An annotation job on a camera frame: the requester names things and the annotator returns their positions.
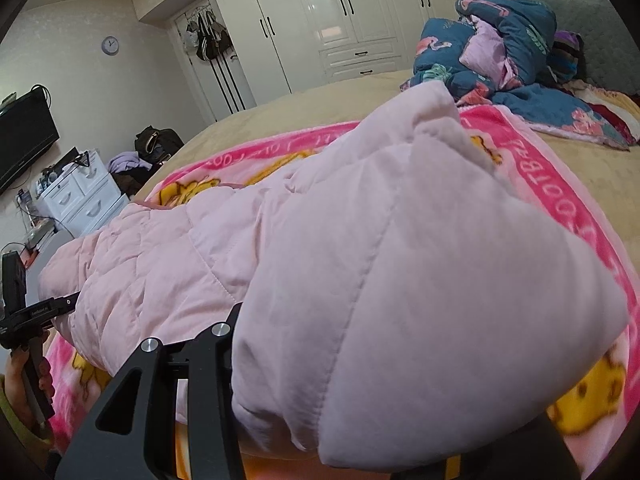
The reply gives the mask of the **lavender clothes pile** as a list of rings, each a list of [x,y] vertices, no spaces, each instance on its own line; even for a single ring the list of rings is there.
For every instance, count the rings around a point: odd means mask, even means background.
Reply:
[[[144,169],[150,171],[153,166],[143,160],[137,152],[128,151],[121,152],[113,157],[107,165],[107,169],[111,174],[120,174],[133,169]]]

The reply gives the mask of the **white drawer cabinet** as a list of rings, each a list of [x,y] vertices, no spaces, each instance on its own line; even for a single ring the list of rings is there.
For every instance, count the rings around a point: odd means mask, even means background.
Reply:
[[[96,150],[86,151],[88,164],[69,164],[36,199],[40,216],[52,218],[73,237],[101,229],[129,200],[107,171]]]

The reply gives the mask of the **black flat television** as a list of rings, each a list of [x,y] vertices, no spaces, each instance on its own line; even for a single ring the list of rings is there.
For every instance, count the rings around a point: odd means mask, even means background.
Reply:
[[[0,190],[2,193],[40,158],[60,135],[47,87],[37,84],[1,109]]]

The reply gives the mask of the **black bag on floor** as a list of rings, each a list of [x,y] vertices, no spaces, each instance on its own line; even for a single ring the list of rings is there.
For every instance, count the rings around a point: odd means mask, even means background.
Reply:
[[[172,129],[149,126],[134,139],[134,148],[138,155],[151,165],[163,164],[183,147],[183,140]]]

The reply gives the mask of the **tan bed sheet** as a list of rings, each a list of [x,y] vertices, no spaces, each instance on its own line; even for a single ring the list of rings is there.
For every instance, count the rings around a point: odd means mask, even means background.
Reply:
[[[406,70],[349,79],[289,94],[268,104],[244,110],[207,126],[137,192],[144,200],[171,172],[251,140],[315,126],[367,117],[393,99],[409,77]],[[547,133],[539,135],[566,163],[598,202],[622,239],[629,257],[639,263],[639,149],[617,151]]]

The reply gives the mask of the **hanging bags on door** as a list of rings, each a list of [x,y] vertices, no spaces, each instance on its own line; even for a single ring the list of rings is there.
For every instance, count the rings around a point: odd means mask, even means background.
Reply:
[[[196,56],[202,61],[216,61],[233,49],[226,26],[218,22],[209,8],[196,12],[186,22],[189,39],[195,40]]]

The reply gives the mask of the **white wardrobe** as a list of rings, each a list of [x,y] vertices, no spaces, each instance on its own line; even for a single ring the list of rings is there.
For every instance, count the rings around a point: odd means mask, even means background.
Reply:
[[[163,22],[195,0],[132,0]],[[213,0],[258,105],[352,78],[410,67],[429,18],[456,0]]]

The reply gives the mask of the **grey quilted headboard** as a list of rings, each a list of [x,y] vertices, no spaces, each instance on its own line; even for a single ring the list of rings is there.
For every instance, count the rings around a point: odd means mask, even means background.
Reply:
[[[584,42],[579,73],[594,86],[639,94],[639,48],[608,0],[539,0],[556,17],[556,28],[577,32]]]

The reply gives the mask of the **blue flamingo print quilt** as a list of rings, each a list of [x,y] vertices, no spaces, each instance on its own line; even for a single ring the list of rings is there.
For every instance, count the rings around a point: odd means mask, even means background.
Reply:
[[[441,81],[459,106],[503,105],[529,127],[626,150],[625,139],[563,86],[582,80],[584,42],[556,28],[539,0],[458,0],[457,18],[431,18],[405,89]]]

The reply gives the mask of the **round wall clock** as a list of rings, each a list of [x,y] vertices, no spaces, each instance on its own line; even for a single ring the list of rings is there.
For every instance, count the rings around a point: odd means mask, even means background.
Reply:
[[[102,40],[101,50],[105,55],[114,56],[119,52],[119,40],[114,36],[107,36]]]

